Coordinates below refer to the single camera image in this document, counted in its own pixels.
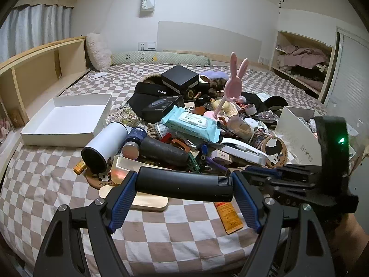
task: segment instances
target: fluffy pillow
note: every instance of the fluffy pillow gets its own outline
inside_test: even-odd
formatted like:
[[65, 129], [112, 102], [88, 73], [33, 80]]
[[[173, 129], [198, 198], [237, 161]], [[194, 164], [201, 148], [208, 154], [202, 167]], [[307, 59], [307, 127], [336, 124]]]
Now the fluffy pillow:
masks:
[[107, 70], [111, 64], [111, 51], [100, 34], [89, 33], [86, 36], [87, 54], [91, 64], [100, 72]]

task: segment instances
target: wet wipes package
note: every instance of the wet wipes package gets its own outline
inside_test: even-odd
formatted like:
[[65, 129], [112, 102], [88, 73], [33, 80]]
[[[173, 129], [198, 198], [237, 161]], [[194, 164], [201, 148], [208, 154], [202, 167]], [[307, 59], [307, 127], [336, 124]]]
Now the wet wipes package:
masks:
[[170, 129], [200, 137], [212, 143], [219, 141], [220, 129], [215, 120], [189, 113], [183, 107], [174, 106], [161, 119], [161, 123]]

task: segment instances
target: bed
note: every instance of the bed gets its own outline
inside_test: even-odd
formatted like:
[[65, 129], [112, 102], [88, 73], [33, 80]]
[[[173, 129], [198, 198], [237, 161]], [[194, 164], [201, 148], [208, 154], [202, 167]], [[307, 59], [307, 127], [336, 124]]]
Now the bed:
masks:
[[[164, 72], [170, 64], [116, 65], [108, 75], [93, 79], [88, 73], [62, 95], [111, 93], [112, 109], [124, 104], [143, 75]], [[227, 66], [188, 66], [195, 72]], [[290, 106], [325, 114], [323, 105], [272, 72], [248, 70], [243, 90], [284, 97]], [[61, 204], [71, 208], [89, 205], [98, 198], [73, 166], [80, 148], [18, 145], [6, 170], [0, 193], [0, 232], [12, 250], [33, 267], [54, 212]], [[242, 214], [233, 201], [242, 218]], [[82, 230], [84, 251], [92, 275], [98, 276], [87, 230]], [[117, 250], [130, 274], [227, 270], [241, 266], [250, 254], [256, 234], [245, 226], [227, 235], [213, 203], [169, 199], [162, 213], [130, 210], [123, 227], [113, 234]]]

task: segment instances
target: open white box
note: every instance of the open white box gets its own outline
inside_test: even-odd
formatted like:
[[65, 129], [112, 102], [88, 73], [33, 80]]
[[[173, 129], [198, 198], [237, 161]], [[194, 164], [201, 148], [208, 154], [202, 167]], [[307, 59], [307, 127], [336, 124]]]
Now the open white box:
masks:
[[289, 142], [289, 150], [299, 160], [299, 164], [322, 165], [321, 149], [318, 139], [298, 117], [309, 121], [320, 116], [313, 109], [285, 106], [275, 128], [277, 135], [282, 135]]
[[111, 94], [83, 94], [49, 100], [21, 131], [24, 144], [84, 147], [102, 129]]

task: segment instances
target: yellow packet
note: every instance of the yellow packet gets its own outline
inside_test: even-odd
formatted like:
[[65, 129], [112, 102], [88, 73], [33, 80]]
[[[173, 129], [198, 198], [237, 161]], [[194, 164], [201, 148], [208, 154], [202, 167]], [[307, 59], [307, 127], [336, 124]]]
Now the yellow packet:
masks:
[[231, 234], [241, 228], [243, 223], [238, 217], [236, 210], [230, 202], [214, 202], [215, 208], [222, 220], [224, 229], [227, 234]]

